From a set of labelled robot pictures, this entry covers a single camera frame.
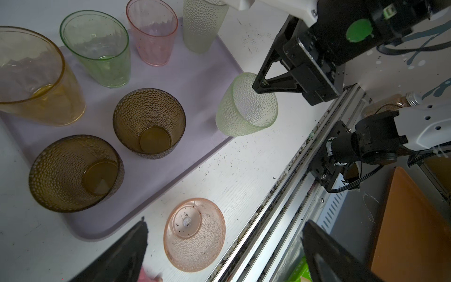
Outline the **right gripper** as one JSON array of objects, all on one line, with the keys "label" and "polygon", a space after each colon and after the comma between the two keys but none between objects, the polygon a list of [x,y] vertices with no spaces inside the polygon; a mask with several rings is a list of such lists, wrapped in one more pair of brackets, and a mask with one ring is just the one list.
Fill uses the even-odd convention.
[{"label": "right gripper", "polygon": [[[301,93],[310,105],[339,98],[343,92],[346,31],[351,19],[330,17],[312,27],[290,15],[282,30],[286,42],[280,53],[270,49],[252,85],[258,94]],[[267,79],[273,63],[285,73]]]}]

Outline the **olive brown glass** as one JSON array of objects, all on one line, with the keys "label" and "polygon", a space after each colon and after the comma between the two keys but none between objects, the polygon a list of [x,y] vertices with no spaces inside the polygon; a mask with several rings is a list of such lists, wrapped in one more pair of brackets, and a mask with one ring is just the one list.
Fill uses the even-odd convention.
[{"label": "olive brown glass", "polygon": [[113,130],[133,153],[146,159],[161,159],[181,141],[186,130],[186,114],[181,103],[168,92],[137,89],[116,105]]}]

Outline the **yellow clear glass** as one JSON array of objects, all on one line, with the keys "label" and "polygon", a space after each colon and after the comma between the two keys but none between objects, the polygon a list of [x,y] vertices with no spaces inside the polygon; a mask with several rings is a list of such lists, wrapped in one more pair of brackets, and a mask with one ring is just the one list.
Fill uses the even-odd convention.
[{"label": "yellow clear glass", "polygon": [[85,112],[82,88],[62,51],[47,37],[1,27],[1,111],[51,126]]}]

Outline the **pink clear glass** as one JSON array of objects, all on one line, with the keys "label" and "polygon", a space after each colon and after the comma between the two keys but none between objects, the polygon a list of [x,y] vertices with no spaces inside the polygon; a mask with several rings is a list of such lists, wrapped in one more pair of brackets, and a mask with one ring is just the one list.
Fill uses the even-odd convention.
[{"label": "pink clear glass", "polygon": [[126,16],[141,59],[155,67],[167,64],[179,26],[174,10],[164,1],[131,0]]}]

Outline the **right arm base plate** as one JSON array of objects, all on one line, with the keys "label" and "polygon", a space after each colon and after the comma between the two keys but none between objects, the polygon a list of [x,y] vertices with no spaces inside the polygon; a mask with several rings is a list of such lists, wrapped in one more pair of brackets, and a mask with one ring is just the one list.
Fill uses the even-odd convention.
[{"label": "right arm base plate", "polygon": [[328,193],[338,193],[335,181],[343,169],[360,161],[357,135],[343,121],[334,124],[310,162],[308,171]]}]

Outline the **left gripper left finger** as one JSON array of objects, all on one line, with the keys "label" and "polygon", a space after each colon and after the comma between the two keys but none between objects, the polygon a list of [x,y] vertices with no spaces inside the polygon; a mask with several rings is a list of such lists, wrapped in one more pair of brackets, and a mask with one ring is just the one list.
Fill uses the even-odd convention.
[{"label": "left gripper left finger", "polygon": [[137,282],[147,246],[148,226],[141,219],[71,280],[73,282]]}]

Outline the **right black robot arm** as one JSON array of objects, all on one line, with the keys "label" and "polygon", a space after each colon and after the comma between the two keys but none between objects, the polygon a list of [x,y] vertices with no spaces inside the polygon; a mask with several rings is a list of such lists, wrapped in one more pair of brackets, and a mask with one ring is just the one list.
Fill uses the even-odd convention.
[{"label": "right black robot arm", "polygon": [[[271,1],[288,13],[257,74],[258,94],[296,92],[310,105],[342,94],[347,62],[376,49],[405,55],[398,45],[418,23],[450,7],[449,1]],[[387,165],[400,156],[450,141],[443,109],[398,109],[364,118],[355,132],[326,142],[339,163]]]}]

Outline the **light green textured glass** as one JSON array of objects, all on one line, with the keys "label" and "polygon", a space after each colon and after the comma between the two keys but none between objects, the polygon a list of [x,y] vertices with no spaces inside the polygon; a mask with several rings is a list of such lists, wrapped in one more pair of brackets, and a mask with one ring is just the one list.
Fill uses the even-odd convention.
[{"label": "light green textured glass", "polygon": [[216,125],[226,136],[245,136],[272,126],[278,116],[274,93],[258,94],[252,85],[257,75],[238,75],[225,92],[216,113]]}]

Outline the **brown textured glass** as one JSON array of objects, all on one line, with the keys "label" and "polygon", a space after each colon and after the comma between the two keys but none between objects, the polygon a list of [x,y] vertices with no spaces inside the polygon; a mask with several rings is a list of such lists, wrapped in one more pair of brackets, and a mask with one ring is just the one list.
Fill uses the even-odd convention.
[{"label": "brown textured glass", "polygon": [[73,135],[50,144],[38,155],[29,173],[29,190],[48,210],[79,212],[114,195],[124,174],[120,155],[107,141]]}]

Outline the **green clear glass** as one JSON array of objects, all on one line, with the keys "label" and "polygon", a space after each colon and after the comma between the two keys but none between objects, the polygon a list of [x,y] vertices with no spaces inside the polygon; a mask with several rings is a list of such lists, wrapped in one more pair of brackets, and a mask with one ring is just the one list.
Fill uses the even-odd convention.
[{"label": "green clear glass", "polygon": [[62,21],[59,34],[97,83],[119,88],[129,82],[130,38],[116,18],[100,11],[77,11]]}]

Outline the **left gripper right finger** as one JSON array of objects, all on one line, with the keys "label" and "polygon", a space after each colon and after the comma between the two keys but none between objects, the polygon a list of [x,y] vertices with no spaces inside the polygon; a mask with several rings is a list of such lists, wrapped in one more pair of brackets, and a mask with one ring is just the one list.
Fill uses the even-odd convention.
[{"label": "left gripper right finger", "polygon": [[302,244],[314,282],[381,281],[312,220],[304,224]]}]

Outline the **pale green frosted glass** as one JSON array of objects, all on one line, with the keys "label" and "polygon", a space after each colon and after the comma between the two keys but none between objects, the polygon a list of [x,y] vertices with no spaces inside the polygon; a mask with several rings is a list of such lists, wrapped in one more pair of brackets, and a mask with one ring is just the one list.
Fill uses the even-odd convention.
[{"label": "pale green frosted glass", "polygon": [[191,51],[202,54],[209,50],[227,15],[229,6],[223,1],[184,0],[183,40]]}]

